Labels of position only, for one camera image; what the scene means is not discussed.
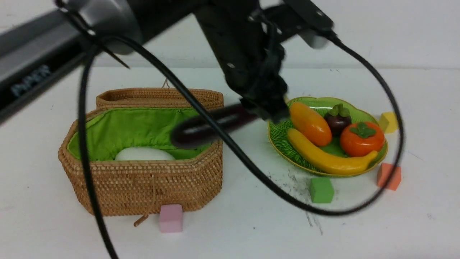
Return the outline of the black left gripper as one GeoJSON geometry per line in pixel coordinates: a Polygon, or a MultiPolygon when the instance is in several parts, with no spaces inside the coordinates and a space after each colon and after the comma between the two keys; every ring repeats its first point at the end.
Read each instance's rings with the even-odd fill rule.
{"type": "Polygon", "coordinates": [[[279,74],[285,51],[259,2],[209,0],[194,16],[242,105],[263,120],[288,118],[287,85],[279,74]]]}

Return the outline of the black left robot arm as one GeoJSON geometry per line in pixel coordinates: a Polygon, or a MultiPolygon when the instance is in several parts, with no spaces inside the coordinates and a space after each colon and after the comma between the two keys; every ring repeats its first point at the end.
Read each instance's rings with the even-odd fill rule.
{"type": "Polygon", "coordinates": [[[277,26],[257,0],[62,0],[1,35],[1,122],[68,75],[87,56],[132,51],[193,14],[228,86],[264,120],[289,116],[277,26]]]}

